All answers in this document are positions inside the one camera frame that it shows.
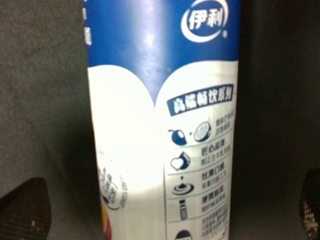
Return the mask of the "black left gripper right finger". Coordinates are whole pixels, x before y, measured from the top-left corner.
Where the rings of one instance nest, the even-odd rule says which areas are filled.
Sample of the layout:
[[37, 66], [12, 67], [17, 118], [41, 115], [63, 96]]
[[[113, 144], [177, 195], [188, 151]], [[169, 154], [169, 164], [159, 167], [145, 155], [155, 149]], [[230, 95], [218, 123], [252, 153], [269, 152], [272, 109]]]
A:
[[309, 169], [298, 204], [299, 217], [308, 240], [320, 239], [320, 169]]

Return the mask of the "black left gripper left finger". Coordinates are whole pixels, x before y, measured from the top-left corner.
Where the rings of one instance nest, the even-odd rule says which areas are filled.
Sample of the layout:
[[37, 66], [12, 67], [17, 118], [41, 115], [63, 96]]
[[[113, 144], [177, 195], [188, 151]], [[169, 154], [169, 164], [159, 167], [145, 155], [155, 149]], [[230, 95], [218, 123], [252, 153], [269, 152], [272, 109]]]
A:
[[46, 240], [52, 209], [46, 180], [33, 177], [0, 198], [2, 240]]

